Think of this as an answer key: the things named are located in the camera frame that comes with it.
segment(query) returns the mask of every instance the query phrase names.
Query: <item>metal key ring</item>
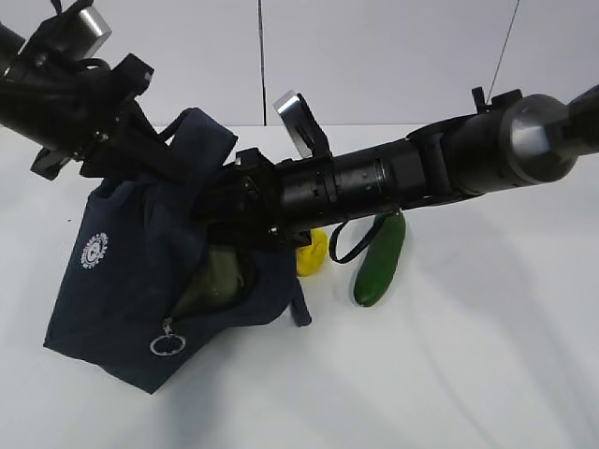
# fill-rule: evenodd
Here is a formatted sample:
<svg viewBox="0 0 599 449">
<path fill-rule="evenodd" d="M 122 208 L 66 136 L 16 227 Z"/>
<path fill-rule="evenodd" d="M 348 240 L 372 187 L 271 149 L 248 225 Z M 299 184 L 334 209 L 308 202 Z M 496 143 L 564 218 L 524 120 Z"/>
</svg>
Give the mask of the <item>metal key ring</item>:
<svg viewBox="0 0 599 449">
<path fill-rule="evenodd" d="M 163 340 L 170 340 L 170 339 L 177 339 L 180 343 L 180 346 L 171 351 L 158 351 L 156 349 L 156 345 L 159 342 L 161 342 Z M 187 340 L 185 339 L 185 337 L 182 337 L 180 335 L 177 335 L 177 334 L 161 335 L 160 337 L 154 339 L 152 341 L 152 343 L 150 343 L 150 351 L 152 351 L 152 354 L 154 354 L 154 355 L 159 355 L 161 357 L 169 357 L 171 355 L 177 355 L 178 353 L 180 353 L 185 348 L 186 344 L 187 344 Z"/>
</svg>

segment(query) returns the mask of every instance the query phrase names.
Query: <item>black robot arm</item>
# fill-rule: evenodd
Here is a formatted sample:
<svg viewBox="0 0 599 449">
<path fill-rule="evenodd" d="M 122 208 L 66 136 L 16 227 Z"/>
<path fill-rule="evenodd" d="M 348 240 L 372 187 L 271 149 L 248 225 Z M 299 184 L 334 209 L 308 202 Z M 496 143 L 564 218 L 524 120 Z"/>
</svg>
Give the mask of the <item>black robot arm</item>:
<svg viewBox="0 0 599 449">
<path fill-rule="evenodd" d="M 299 161 L 273 165 L 257 149 L 239 152 L 197 203 L 213 241 L 302 245 L 311 228 L 463 201 L 499 190 L 557 181 L 583 154 L 599 152 L 599 88 L 564 105 L 520 91 L 476 114 L 421 128 L 406 138 L 333 157 L 303 97 L 279 106 Z"/>
<path fill-rule="evenodd" d="M 64 12 L 52 3 L 57 15 L 28 41 L 0 24 L 0 123 L 43 146 L 32 170 L 52 180 L 74 159 L 85 177 L 183 180 L 135 101 L 152 68 L 131 54 L 114 69 L 92 58 L 110 34 L 93 0 Z M 520 91 L 490 103 L 481 88 L 473 95 L 472 115 L 333 156 L 303 97 L 290 93 L 275 106 L 302 159 L 275 165 L 258 149 L 239 152 L 197 199 L 194 219 L 215 243 L 300 246 L 314 227 L 557 181 L 599 152 L 599 86 L 569 105 Z"/>
</svg>

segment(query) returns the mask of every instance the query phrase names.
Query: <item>white logo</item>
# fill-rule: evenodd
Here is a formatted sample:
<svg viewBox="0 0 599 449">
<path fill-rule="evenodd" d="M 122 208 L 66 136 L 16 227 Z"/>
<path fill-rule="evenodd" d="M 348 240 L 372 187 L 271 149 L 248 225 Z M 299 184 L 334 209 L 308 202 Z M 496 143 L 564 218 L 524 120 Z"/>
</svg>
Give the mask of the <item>white logo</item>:
<svg viewBox="0 0 599 449">
<path fill-rule="evenodd" d="M 109 248 L 109 236 L 103 232 L 96 234 L 89 239 L 83 253 L 81 253 L 81 264 L 86 269 L 92 269 L 104 258 L 106 250 Z"/>
</svg>

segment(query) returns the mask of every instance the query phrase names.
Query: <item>yellow object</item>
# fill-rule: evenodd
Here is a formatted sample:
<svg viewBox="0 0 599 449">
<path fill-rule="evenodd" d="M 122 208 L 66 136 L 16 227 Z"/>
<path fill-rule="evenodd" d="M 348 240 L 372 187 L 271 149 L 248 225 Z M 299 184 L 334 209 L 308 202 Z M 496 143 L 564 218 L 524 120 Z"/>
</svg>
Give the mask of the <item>yellow object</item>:
<svg viewBox="0 0 599 449">
<path fill-rule="evenodd" d="M 298 276 L 311 276 L 315 274 L 325 262 L 329 252 L 329 237 L 320 229 L 312 229 L 312 245 L 298 248 Z"/>
</svg>

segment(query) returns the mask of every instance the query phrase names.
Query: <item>green cucumber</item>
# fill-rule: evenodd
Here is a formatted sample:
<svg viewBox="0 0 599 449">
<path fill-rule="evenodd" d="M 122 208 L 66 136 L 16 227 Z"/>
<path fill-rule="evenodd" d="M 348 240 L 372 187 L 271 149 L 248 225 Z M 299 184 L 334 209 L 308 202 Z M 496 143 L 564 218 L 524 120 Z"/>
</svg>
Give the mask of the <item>green cucumber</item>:
<svg viewBox="0 0 599 449">
<path fill-rule="evenodd" d="M 371 307 L 383 297 L 397 268 L 405 240 L 405 219 L 401 212 L 389 215 L 368 248 L 354 284 L 354 299 Z"/>
</svg>

